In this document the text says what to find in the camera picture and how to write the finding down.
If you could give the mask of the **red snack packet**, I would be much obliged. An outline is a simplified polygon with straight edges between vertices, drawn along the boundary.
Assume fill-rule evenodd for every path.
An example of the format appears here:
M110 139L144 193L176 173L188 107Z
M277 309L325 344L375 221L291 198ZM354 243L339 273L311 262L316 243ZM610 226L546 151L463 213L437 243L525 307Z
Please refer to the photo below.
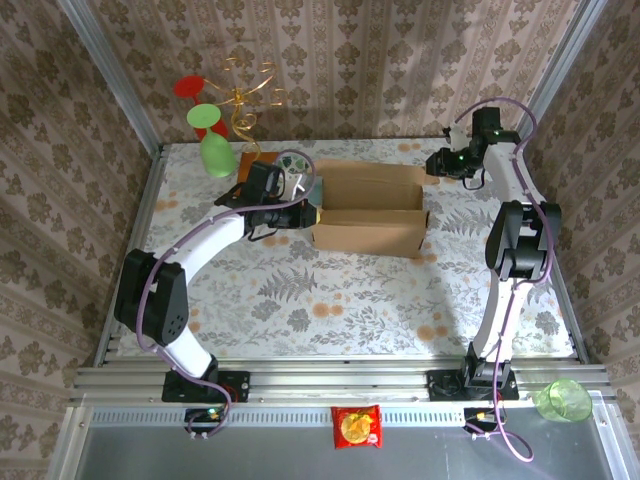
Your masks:
M332 407L331 416L336 449L383 446L382 416L379 405Z

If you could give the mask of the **floral patterned table cloth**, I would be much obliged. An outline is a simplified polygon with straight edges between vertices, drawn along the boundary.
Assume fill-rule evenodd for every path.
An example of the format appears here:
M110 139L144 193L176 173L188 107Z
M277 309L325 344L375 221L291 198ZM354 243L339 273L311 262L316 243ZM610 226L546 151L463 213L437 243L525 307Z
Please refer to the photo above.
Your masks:
M321 159L408 164L424 161L440 139L265 142ZM161 182L143 250L165 250L213 216L213 202L236 183L204 172L196 144L165 149ZM218 358L309 356L463 356L476 335L490 287L484 244L500 208L487 173L468 191L444 178L424 187L426 238L414 259L317 250L309 230L237 242L189 285L188 328ZM513 354L574 355L551 280L525 301Z

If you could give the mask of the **red plastic wine glass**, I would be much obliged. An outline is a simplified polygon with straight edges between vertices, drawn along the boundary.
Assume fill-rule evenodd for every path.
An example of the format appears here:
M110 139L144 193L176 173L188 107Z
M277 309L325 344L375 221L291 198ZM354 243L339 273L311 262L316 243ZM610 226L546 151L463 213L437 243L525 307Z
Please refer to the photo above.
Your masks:
M204 90L205 80L203 77L198 75L189 75L178 80L174 87L173 93L176 97L182 99L191 99L193 102L193 107L197 107L202 104L200 100L200 94ZM215 122L206 121L207 128L201 128L201 121L197 121L196 125L193 125L190 120L187 121L189 125L194 129L198 139L202 141L205 135L208 132L213 132L221 135L223 138L227 139L229 137L229 130L222 118L222 113L220 109L216 111L211 110L210 108L206 108L203 110L204 113L213 113L213 117Z

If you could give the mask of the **aluminium profile frame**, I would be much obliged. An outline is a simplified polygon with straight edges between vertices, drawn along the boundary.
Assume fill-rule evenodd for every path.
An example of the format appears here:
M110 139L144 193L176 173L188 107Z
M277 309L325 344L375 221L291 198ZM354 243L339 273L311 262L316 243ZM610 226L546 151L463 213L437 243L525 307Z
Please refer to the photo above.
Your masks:
M569 466L594 460L612 480L634 480L633 449L622 419L617 397L605 368L587 361L577 320L559 271L551 274L565 326L574 348L570 357L519 358L515 377L520 398L509 402L513 410L529 409L533 396L563 376L585 386L593 402L593 413L585 428L588 446L557 464L559 478ZM107 408L190 408L190 403L165 403L161 399L164 364L157 358L121 356L117 350L121 329L109 317L90 368L78 372L70 405L55 450L51 475L56 480L74 480L86 469L90 449L88 433L100 427L90 424L93 410ZM242 369L251 375L248 401L239 407L328 407L378 403L382 407L444 405L469 407L468 401L431 401L427 372L456 365L454 356L418 357L255 357L227 358L224 369Z

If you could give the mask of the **green plastic wine glass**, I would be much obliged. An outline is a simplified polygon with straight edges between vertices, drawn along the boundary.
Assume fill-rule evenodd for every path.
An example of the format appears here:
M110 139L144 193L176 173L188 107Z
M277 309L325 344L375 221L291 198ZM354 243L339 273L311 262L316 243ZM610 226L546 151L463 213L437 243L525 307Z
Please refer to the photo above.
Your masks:
M205 131L200 141L200 154L205 171L215 178L231 175L237 165L228 140L212 130L220 119L221 111L214 104L201 103L187 113L189 125Z

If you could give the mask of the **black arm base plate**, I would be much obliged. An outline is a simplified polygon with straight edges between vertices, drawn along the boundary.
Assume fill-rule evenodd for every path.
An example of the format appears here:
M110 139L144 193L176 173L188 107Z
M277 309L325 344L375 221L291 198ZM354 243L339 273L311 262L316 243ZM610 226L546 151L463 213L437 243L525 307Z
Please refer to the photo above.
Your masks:
M488 376L467 378L461 370L431 370L427 372L427 388L431 401L471 401L493 398L493 378ZM498 398L518 400L520 398L515 374L498 376Z
M246 403L249 397L250 373L220 371L218 385L225 389L233 403ZM222 403L224 395L186 380L175 371L165 375L161 399L165 403Z

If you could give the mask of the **transparent green plastic cup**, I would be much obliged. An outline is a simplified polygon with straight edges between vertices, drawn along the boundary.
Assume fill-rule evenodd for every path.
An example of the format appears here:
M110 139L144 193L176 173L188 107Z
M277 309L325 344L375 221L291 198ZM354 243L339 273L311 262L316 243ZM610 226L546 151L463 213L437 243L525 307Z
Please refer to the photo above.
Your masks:
M533 396L538 413L546 420L577 423L590 418L593 403L589 392L577 381L558 379Z

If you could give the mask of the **brown cardboard paper box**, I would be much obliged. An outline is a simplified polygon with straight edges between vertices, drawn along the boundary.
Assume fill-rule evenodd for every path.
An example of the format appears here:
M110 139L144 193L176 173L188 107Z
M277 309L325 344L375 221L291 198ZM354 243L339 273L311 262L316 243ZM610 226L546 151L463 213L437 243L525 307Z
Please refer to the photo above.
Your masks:
M427 185L437 180L418 166L322 159L319 221L311 229L319 250L415 258L425 239Z

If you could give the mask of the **green patterned small bowl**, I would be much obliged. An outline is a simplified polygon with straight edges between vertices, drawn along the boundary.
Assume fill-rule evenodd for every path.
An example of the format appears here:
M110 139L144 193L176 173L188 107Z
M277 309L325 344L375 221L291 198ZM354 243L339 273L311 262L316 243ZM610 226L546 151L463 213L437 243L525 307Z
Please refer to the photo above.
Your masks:
M276 159L276 165L290 174L305 173L308 168L306 159L297 153L285 153Z

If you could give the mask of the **orange wooden base board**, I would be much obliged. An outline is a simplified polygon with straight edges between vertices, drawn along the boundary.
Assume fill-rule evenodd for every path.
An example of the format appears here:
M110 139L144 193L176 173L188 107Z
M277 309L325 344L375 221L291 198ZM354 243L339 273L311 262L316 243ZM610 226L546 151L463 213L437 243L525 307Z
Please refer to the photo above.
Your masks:
M245 152L241 155L237 183L273 189L278 182L280 169L275 166L277 152L262 152L259 155Z

